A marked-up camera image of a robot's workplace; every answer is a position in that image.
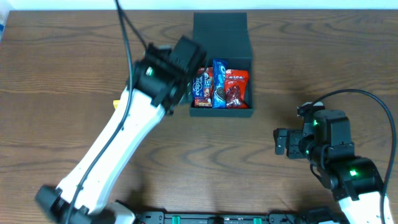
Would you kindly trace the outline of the blue Oreo cookie pack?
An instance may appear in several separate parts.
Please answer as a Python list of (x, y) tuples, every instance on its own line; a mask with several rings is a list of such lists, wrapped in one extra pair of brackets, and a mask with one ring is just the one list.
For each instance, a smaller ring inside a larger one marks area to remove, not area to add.
[(225, 109), (226, 98), (224, 90), (225, 75), (227, 69), (227, 62), (221, 59), (213, 59), (213, 78), (214, 78), (214, 92), (213, 92), (213, 108)]

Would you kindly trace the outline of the red snack pouch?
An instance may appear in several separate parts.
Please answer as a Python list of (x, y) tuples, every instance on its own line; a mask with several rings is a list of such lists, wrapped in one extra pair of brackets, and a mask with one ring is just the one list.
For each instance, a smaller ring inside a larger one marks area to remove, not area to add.
[(244, 102), (246, 86), (249, 73), (245, 70), (227, 70), (224, 88), (226, 107), (232, 109), (246, 109), (248, 105)]

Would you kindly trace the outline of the blue Eclipse mints tin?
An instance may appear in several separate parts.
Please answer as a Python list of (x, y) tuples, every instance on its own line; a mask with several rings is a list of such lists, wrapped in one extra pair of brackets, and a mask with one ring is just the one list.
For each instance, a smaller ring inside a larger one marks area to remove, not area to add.
[(193, 79), (192, 95), (194, 99), (203, 99), (205, 97), (205, 77), (203, 75)]

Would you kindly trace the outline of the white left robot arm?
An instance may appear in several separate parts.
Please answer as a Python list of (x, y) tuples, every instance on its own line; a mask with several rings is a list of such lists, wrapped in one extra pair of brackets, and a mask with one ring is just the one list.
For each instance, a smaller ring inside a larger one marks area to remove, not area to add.
[(43, 185), (35, 201), (55, 223), (134, 223), (136, 214), (111, 191), (134, 152), (191, 89), (206, 56), (183, 36), (174, 48), (149, 44), (131, 64), (127, 86), (96, 141), (56, 187)]

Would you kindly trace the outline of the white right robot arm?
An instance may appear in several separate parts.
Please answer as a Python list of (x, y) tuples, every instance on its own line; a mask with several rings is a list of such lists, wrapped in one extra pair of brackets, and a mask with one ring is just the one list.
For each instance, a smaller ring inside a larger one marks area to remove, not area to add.
[(355, 154), (346, 114), (322, 103), (305, 103), (297, 115), (302, 129), (274, 130), (275, 154), (308, 160), (312, 174), (338, 202), (343, 222), (392, 223), (381, 176), (372, 160)]

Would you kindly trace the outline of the red Hello Panda box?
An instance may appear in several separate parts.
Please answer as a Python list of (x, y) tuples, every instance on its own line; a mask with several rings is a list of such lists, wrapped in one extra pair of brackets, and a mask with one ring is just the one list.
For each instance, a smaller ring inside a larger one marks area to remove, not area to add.
[(201, 68), (198, 73), (205, 77), (205, 97), (203, 99), (194, 99), (194, 107), (197, 108), (211, 108), (213, 106), (213, 68)]

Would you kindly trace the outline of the black open gift box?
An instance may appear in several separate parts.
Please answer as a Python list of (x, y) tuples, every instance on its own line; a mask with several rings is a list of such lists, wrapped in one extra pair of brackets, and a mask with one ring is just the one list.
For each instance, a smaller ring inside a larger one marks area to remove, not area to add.
[(244, 94), (247, 109), (213, 109), (190, 107), (191, 117), (250, 118), (254, 112), (253, 54), (245, 12), (196, 12), (193, 15), (193, 39), (206, 51), (206, 61), (219, 58), (229, 69), (249, 74)]

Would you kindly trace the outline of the yellow orange snack packet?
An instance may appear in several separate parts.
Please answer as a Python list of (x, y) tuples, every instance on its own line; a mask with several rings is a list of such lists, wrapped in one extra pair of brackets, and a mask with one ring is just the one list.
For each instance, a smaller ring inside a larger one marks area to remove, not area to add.
[(114, 101), (113, 101), (114, 109), (117, 109), (117, 107), (118, 107), (118, 105), (119, 105), (119, 102), (120, 102), (120, 100), (114, 100)]

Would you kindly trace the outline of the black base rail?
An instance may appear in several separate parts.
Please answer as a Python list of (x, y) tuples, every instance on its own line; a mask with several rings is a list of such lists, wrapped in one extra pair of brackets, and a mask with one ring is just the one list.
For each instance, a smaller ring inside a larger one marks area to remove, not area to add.
[(167, 213), (160, 211), (141, 212), (136, 215), (134, 224), (343, 224), (348, 220), (323, 208), (299, 214), (275, 212), (268, 214), (203, 214)]

